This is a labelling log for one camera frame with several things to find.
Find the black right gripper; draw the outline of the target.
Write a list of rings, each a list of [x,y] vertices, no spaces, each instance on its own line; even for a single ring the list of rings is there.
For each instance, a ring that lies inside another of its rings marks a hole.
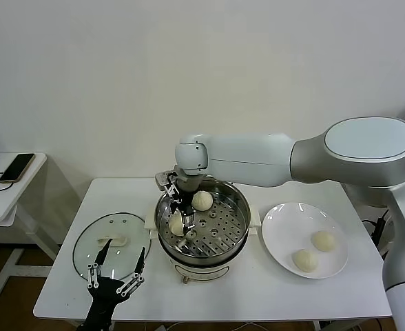
[[[194,228],[195,210],[191,204],[194,191],[184,191],[174,184],[168,184],[167,195],[169,196],[171,213],[174,214],[176,211],[183,211],[183,230],[191,230]]]

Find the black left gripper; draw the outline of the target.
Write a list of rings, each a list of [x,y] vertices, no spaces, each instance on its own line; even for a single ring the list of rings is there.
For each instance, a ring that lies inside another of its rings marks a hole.
[[[87,265],[87,287],[91,288],[88,292],[92,297],[92,304],[83,322],[84,330],[109,330],[115,307],[124,302],[121,295],[132,295],[144,282],[142,273],[145,267],[145,247],[142,247],[132,277],[127,282],[100,277],[101,266],[104,264],[111,242],[112,239],[108,239],[98,252],[94,263]]]

